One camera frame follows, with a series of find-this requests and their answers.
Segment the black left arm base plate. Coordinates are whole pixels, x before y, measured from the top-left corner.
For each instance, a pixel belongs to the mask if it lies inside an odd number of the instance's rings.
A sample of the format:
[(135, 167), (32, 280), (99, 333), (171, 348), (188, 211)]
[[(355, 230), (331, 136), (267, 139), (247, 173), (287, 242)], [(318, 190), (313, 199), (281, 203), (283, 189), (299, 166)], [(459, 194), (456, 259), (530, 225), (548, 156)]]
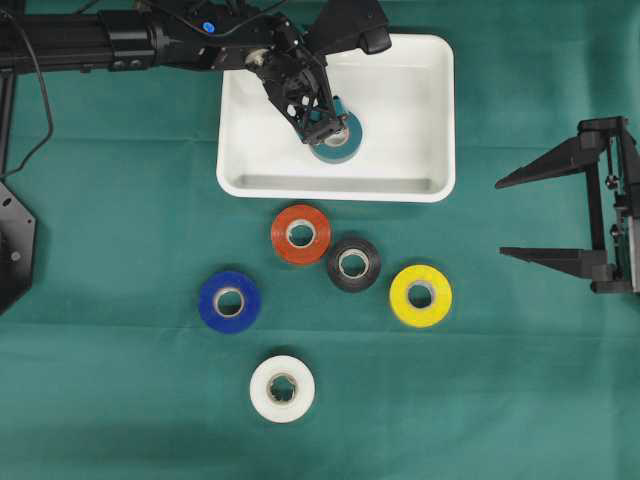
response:
[(37, 220), (1, 184), (1, 314), (31, 288)]

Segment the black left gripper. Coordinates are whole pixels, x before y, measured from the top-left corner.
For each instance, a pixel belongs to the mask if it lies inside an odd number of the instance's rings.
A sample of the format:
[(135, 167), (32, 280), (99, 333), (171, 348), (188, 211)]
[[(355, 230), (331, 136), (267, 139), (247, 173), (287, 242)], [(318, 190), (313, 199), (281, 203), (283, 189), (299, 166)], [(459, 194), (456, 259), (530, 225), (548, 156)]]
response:
[(260, 17), (231, 39), (244, 43), (220, 48), (216, 69), (246, 69), (257, 76), (304, 144), (318, 145), (347, 128), (350, 112), (340, 97), (331, 100), (326, 63), (309, 51), (285, 15)]

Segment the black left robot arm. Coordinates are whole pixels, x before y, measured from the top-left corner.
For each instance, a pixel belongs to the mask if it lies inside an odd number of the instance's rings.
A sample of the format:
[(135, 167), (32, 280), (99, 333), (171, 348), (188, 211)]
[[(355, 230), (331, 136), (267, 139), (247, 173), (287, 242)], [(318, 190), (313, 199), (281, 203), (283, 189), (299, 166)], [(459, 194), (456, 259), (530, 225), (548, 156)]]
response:
[(301, 141), (318, 145), (345, 130), (321, 54), (273, 5), (243, 1), (139, 1), (94, 14), (1, 14), (1, 70), (14, 74), (171, 67), (247, 70)]

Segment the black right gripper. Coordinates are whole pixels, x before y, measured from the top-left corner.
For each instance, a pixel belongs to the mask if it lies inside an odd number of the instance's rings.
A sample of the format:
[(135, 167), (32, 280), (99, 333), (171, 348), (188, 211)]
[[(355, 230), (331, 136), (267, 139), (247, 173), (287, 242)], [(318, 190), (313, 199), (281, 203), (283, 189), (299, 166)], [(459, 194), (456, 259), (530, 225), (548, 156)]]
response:
[(578, 278), (598, 294), (639, 293), (639, 143), (625, 117), (582, 120), (578, 135), (498, 180), (496, 189), (585, 173), (592, 248), (501, 247)]

